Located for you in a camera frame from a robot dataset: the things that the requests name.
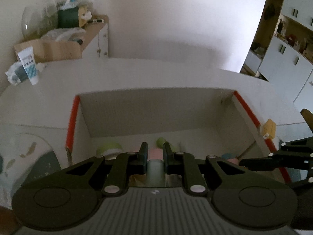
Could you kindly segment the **yellow rectangular box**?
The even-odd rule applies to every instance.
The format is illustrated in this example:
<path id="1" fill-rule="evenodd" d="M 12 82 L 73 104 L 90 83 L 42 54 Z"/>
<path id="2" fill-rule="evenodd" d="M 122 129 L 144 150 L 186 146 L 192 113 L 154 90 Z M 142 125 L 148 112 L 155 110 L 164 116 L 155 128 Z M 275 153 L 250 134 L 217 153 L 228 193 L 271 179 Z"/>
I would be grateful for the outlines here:
<path id="1" fill-rule="evenodd" d="M 266 123 L 261 127 L 261 136 L 264 139 L 274 139 L 276 134 L 276 123 L 271 119 L 268 119 Z"/>

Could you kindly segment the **white blue tube keychain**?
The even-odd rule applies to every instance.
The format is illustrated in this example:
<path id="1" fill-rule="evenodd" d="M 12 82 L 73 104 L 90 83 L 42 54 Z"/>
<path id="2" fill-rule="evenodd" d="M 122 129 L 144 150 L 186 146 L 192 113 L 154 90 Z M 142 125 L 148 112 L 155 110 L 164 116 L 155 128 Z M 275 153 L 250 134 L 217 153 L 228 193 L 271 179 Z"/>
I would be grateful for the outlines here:
<path id="1" fill-rule="evenodd" d="M 165 171 L 163 161 L 160 159 L 149 160 L 147 163 L 146 186 L 165 187 Z"/>

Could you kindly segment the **pink heart-shaped object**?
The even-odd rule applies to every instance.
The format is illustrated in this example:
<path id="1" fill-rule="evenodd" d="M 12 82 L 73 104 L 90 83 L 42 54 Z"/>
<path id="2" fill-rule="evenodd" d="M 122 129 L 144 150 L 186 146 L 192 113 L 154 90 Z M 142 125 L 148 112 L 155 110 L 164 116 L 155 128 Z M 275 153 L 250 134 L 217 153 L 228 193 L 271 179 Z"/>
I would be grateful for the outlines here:
<path id="1" fill-rule="evenodd" d="M 148 150 L 148 161 L 150 160 L 162 160 L 163 161 L 163 149 L 153 148 Z"/>

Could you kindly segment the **red cardboard shoe box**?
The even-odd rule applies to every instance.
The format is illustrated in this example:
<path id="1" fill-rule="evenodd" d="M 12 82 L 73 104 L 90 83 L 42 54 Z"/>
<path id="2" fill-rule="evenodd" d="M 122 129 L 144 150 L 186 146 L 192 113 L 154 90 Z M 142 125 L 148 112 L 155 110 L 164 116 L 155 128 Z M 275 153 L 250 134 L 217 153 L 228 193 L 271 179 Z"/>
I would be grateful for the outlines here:
<path id="1" fill-rule="evenodd" d="M 261 118 L 238 91 L 219 88 L 156 88 L 77 94 L 65 149 L 69 165 L 95 155 L 104 143 L 136 151 L 158 138 L 203 159 L 246 151 L 267 156 L 277 150 L 261 133 Z"/>

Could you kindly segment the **wooden chair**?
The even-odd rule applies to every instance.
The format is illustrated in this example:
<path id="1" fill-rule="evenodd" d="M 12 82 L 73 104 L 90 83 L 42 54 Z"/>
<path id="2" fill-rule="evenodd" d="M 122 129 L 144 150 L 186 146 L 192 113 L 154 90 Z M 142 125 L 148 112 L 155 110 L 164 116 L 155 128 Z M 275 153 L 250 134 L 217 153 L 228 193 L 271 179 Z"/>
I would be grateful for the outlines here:
<path id="1" fill-rule="evenodd" d="M 309 126 L 310 130 L 313 132 L 313 113 L 310 112 L 308 109 L 301 110 L 301 116 Z"/>

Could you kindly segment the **blue patterned table mat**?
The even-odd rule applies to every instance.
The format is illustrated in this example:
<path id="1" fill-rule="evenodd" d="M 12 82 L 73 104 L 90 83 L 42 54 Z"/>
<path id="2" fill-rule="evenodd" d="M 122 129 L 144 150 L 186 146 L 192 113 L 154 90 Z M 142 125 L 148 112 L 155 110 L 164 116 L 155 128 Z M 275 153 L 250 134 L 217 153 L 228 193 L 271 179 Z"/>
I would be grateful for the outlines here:
<path id="1" fill-rule="evenodd" d="M 1 205 L 22 184 L 68 167 L 66 129 L 1 124 Z"/>

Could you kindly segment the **white wooden sideboard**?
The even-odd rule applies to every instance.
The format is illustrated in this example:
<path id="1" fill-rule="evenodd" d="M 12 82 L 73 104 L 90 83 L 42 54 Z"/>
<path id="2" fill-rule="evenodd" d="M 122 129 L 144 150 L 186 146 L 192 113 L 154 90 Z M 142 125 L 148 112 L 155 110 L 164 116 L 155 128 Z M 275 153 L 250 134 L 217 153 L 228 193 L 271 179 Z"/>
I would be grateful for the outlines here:
<path id="1" fill-rule="evenodd" d="M 81 45 L 82 58 L 108 58 L 108 24 L 107 15 L 96 15 L 94 19 L 104 19 L 104 23 L 92 23 L 84 26 L 85 36 Z"/>

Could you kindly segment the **brown cardboard box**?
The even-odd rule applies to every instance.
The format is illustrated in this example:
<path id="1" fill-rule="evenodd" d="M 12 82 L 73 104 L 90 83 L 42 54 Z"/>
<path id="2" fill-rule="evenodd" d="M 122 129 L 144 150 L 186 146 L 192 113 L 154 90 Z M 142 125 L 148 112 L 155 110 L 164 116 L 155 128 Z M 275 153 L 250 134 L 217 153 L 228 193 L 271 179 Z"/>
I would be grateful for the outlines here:
<path id="1" fill-rule="evenodd" d="M 76 41 L 34 39 L 14 45 L 16 55 L 28 47 L 33 47 L 33 53 L 37 63 L 78 60 L 82 58 L 82 52 L 84 50 L 84 45 L 80 45 Z"/>

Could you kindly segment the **crumpled plastic bag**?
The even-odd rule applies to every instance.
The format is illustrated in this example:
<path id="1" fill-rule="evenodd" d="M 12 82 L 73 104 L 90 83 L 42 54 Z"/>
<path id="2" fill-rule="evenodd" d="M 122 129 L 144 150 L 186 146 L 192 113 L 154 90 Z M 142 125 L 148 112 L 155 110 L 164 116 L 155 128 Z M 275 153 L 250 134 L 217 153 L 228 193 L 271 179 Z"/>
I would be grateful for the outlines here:
<path id="1" fill-rule="evenodd" d="M 36 63 L 36 68 L 40 78 L 40 73 L 45 69 L 47 64 L 45 63 Z M 19 85 L 20 83 L 29 80 L 21 62 L 16 62 L 10 66 L 7 72 L 5 72 L 7 80 L 14 86 Z"/>

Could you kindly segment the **white cosmetic tube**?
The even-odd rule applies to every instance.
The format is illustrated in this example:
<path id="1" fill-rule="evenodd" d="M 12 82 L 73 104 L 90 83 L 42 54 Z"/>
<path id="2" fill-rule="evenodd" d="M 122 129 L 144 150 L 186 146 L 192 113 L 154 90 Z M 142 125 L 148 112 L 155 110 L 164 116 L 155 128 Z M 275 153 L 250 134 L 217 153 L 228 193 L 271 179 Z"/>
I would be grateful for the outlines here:
<path id="1" fill-rule="evenodd" d="M 36 61 L 34 58 L 33 47 L 30 46 L 17 53 L 20 62 L 31 82 L 32 85 L 36 85 L 39 82 L 39 75 L 36 68 Z"/>

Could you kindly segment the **white sunglasses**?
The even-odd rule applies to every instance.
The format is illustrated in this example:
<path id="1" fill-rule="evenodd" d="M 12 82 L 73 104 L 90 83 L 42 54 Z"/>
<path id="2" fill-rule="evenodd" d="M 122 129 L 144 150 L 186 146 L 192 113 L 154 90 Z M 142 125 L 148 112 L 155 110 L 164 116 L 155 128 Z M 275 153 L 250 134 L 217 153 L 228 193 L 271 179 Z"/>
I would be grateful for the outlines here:
<path id="1" fill-rule="evenodd" d="M 90 19 L 87 24 L 92 24 L 92 23 L 104 23 L 104 19 Z"/>

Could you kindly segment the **green tissue box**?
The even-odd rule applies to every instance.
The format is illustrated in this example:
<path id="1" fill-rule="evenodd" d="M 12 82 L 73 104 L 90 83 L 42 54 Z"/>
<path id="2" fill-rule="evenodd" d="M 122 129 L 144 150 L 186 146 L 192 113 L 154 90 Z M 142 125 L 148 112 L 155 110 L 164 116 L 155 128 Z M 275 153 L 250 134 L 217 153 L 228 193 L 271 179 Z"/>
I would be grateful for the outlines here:
<path id="1" fill-rule="evenodd" d="M 81 28 L 92 18 L 87 5 L 58 11 L 58 28 Z"/>

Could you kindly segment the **glass vase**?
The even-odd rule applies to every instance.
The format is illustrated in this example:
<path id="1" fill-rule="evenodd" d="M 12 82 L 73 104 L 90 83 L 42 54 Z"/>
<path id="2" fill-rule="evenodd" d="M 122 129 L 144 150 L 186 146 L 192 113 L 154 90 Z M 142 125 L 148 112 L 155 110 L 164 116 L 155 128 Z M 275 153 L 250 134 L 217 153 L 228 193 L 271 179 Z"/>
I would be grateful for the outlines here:
<path id="1" fill-rule="evenodd" d="M 58 10 L 54 0 L 45 0 L 25 7 L 21 19 L 25 41 L 39 39 L 57 26 Z"/>

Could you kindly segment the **white blue wall cabinet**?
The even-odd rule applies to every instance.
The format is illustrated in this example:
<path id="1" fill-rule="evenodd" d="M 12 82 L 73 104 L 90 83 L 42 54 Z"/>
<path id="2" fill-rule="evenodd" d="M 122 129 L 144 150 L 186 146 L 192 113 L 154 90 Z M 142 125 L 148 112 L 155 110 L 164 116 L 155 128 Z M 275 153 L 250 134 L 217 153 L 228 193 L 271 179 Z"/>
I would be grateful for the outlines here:
<path id="1" fill-rule="evenodd" d="M 243 68 L 312 111 L 312 0 L 266 0 Z"/>

